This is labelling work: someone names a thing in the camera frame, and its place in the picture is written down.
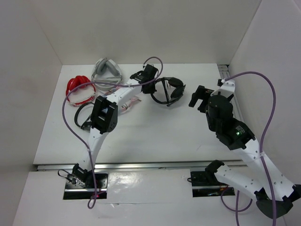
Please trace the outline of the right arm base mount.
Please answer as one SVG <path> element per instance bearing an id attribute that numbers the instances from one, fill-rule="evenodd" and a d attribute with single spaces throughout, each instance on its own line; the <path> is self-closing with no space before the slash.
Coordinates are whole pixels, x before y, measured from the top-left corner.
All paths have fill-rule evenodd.
<path id="1" fill-rule="evenodd" d="M 187 181 L 191 183 L 193 197 L 217 197 L 221 194 L 225 196 L 235 195 L 233 187 L 218 182 L 206 171 L 191 171 Z"/>

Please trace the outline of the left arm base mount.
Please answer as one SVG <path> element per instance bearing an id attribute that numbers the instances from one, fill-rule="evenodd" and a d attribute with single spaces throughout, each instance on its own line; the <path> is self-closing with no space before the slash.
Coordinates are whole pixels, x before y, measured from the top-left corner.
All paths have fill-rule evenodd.
<path id="1" fill-rule="evenodd" d="M 64 169 L 59 169 L 58 176 L 65 179 L 64 200 L 89 200 L 95 194 L 93 177 L 90 176 L 86 182 Z M 107 199 L 108 173 L 96 173 L 97 199 Z"/>

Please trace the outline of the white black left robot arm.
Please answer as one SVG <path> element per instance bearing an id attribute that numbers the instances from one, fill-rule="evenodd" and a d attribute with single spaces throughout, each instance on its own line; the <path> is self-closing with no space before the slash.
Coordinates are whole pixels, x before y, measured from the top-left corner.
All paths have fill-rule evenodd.
<path id="1" fill-rule="evenodd" d="M 72 168 L 72 174 L 76 177 L 78 185 L 83 188 L 96 188 L 95 160 L 105 138 L 116 128 L 119 108 L 123 104 L 141 92 L 153 96 L 156 92 L 155 85 L 158 82 L 169 84 L 175 88 L 165 102 L 167 106 L 174 104 L 183 96 L 186 85 L 180 79 L 175 77 L 156 79 L 156 75 L 159 75 L 158 69 L 147 64 L 143 70 L 132 74 L 127 83 L 119 86 L 119 89 L 112 94 L 96 98 L 90 121 L 87 123 L 90 131 L 88 141 L 84 143 L 87 148 L 87 157 Z"/>

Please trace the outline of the black headset with microphone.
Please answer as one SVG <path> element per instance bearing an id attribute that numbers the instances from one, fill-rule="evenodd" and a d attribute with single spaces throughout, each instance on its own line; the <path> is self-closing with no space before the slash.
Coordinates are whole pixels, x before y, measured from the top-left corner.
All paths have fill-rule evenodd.
<path id="1" fill-rule="evenodd" d="M 150 95 L 151 98 L 156 103 L 170 107 L 172 104 L 174 104 L 175 102 L 179 101 L 182 98 L 186 85 L 184 85 L 184 83 L 180 79 L 175 77 L 162 77 L 155 81 L 156 84 L 159 82 L 161 82 L 163 85 L 166 101 L 159 101 L 153 94 L 151 94 Z M 167 92 L 166 87 L 168 85 L 174 88 L 171 95 L 169 95 Z"/>

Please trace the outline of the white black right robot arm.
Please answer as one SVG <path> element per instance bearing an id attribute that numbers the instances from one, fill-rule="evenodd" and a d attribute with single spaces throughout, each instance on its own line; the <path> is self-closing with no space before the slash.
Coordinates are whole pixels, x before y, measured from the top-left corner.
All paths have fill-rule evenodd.
<path id="1" fill-rule="evenodd" d="M 209 129 L 254 171 L 257 178 L 251 179 L 215 160 L 206 167 L 205 179 L 211 185 L 221 182 L 234 187 L 255 200 L 265 216 L 279 218 L 291 210 L 294 201 L 300 199 L 301 186 L 289 181 L 268 156 L 260 152 L 260 144 L 253 132 L 234 118 L 232 98 L 233 95 L 213 95 L 213 90 L 198 86 L 189 106 L 193 107 L 199 99 L 202 101 L 198 110 L 205 113 Z"/>

